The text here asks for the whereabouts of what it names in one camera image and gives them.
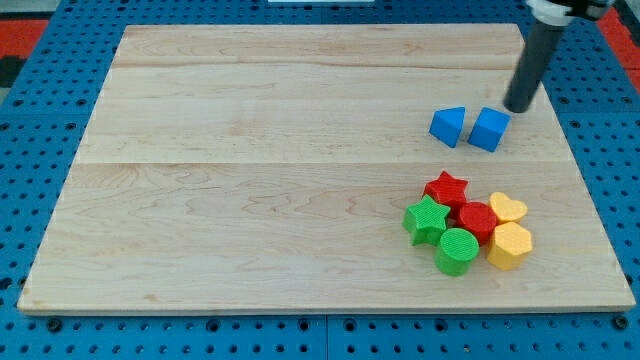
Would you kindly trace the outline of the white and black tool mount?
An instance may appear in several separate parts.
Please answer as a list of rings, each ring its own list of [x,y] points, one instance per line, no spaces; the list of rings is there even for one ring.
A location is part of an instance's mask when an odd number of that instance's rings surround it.
[[[574,19],[598,21],[615,0],[526,0],[534,18],[550,26],[568,26]]]

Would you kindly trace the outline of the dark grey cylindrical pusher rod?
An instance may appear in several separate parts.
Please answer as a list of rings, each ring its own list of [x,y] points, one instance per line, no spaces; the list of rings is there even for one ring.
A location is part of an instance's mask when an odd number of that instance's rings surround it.
[[[507,110],[524,113],[529,109],[564,32],[565,26],[540,20],[532,25],[503,99]]]

